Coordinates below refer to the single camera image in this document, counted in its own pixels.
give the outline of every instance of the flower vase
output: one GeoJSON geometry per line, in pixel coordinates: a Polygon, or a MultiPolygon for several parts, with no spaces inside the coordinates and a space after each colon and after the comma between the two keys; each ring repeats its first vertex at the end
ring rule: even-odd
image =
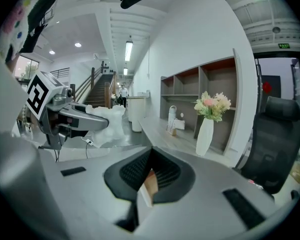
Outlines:
{"type": "Polygon", "coordinates": [[[195,152],[198,156],[203,157],[210,147],[212,136],[214,135],[214,121],[204,118],[200,127],[198,139],[196,142],[195,152]]]}

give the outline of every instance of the fluorescent light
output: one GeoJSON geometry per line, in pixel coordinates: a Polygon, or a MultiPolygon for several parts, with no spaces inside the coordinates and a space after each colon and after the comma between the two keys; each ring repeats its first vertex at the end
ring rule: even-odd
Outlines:
{"type": "Polygon", "coordinates": [[[132,42],[132,41],[127,41],[126,44],[125,44],[125,61],[126,62],[130,61],[133,45],[134,45],[134,42],[132,42]]]}

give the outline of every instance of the ceiling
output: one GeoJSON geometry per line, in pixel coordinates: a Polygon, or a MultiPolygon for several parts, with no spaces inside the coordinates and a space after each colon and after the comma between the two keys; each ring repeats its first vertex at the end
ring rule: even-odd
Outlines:
{"type": "MultiPolygon", "coordinates": [[[[173,1],[143,0],[123,10],[119,0],[57,0],[54,18],[42,32],[34,52],[51,61],[82,52],[97,53],[119,77],[131,79],[138,60],[149,47],[149,36],[173,1]],[[126,64],[126,41],[130,40],[133,49],[131,60],[126,64]],[[74,46],[77,42],[82,44],[81,48],[74,46]],[[55,55],[50,55],[50,50],[55,51],[55,55]],[[128,76],[123,77],[125,66],[128,76]]],[[[300,47],[300,23],[284,0],[226,1],[252,47],[277,43],[300,47]],[[279,27],[281,32],[274,34],[273,27],[279,27]]]]}

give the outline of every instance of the black office chair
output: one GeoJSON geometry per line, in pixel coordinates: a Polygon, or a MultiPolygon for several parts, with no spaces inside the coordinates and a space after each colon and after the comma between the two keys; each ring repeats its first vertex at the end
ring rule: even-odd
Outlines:
{"type": "Polygon", "coordinates": [[[284,185],[300,148],[300,108],[295,100],[268,97],[254,118],[250,156],[242,176],[276,194],[284,185]]]}

